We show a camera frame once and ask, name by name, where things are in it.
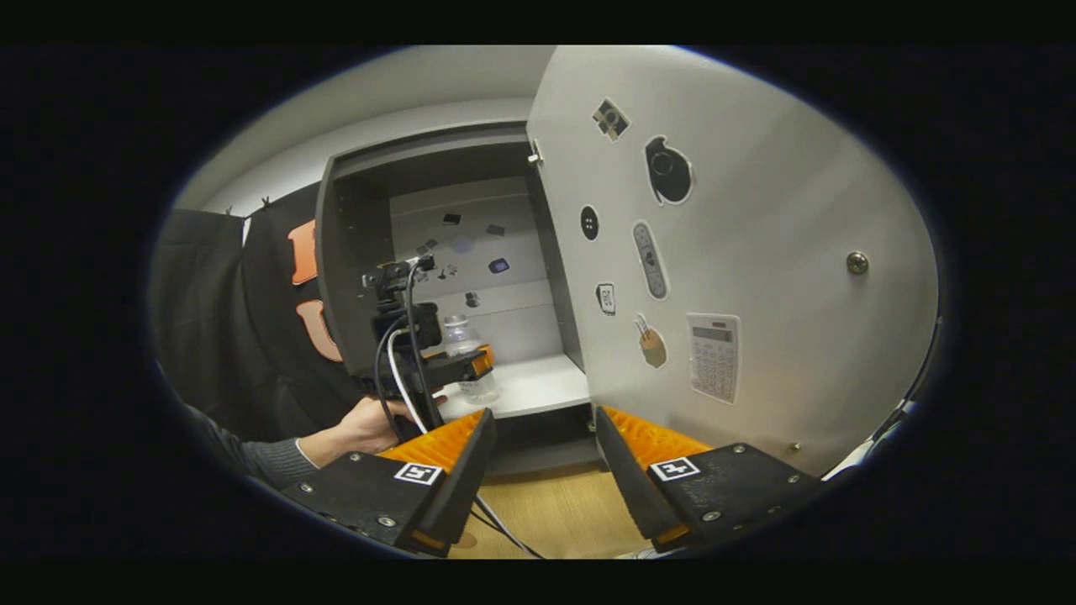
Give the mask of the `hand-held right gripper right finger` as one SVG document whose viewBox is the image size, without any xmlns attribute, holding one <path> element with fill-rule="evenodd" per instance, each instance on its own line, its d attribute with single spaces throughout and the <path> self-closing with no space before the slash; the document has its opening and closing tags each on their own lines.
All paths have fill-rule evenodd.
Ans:
<svg viewBox="0 0 1076 605">
<path fill-rule="evenodd" d="M 823 482 L 749 444 L 700 444 L 609 406 L 594 409 L 604 463 L 659 554 L 702 554 L 764 531 L 816 500 Z"/>
</svg>

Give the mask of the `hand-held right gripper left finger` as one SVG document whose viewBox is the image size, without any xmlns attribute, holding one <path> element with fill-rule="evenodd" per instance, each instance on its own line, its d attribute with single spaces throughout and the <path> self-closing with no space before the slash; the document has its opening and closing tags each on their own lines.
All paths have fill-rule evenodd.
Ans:
<svg viewBox="0 0 1076 605">
<path fill-rule="evenodd" d="M 350 453 L 283 490 L 285 497 L 363 539 L 445 558 L 461 541 L 496 441 L 480 409 L 381 453 Z"/>
</svg>

